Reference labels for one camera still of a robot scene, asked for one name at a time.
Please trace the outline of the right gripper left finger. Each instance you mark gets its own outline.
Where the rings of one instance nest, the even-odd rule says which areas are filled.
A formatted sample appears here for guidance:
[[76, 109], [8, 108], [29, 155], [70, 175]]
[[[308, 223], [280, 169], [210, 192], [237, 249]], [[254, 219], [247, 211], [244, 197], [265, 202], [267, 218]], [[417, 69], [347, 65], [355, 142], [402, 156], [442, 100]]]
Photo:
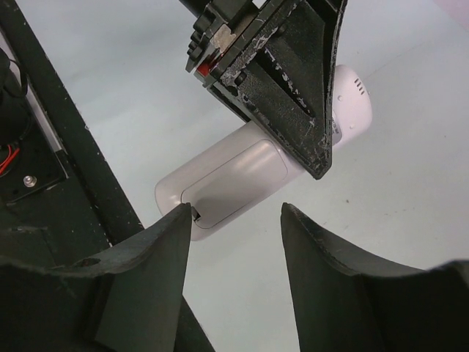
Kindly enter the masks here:
[[182, 294], [191, 227], [191, 206], [180, 204], [72, 265], [2, 255], [1, 349], [211, 351]]

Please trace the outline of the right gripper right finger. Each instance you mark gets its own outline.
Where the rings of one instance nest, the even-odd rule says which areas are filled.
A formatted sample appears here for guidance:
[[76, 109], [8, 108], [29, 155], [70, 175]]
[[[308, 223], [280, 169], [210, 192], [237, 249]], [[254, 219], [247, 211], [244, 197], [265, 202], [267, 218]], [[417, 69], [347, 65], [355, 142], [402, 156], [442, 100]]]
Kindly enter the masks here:
[[302, 351], [466, 351], [468, 262], [421, 270], [372, 254], [281, 208]]

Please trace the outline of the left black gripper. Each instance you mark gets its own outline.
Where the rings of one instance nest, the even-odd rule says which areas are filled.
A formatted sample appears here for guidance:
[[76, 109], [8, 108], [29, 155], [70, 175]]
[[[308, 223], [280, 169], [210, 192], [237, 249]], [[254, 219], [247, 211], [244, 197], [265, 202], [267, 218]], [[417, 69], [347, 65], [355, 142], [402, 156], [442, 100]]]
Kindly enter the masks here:
[[346, 1], [182, 1], [185, 69], [314, 179], [332, 165], [332, 98]]

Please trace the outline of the white remote control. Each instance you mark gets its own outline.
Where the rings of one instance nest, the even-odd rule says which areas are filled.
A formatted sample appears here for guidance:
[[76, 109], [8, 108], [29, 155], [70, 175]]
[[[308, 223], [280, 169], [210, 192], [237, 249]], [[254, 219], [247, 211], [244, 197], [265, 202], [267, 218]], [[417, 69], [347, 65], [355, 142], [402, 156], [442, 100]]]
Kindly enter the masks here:
[[[369, 92], [346, 65], [335, 69], [332, 146], [338, 150], [372, 123]], [[165, 216], [182, 203], [191, 206], [191, 238], [219, 231], [305, 172], [254, 122], [248, 122], [161, 179], [155, 201]]]

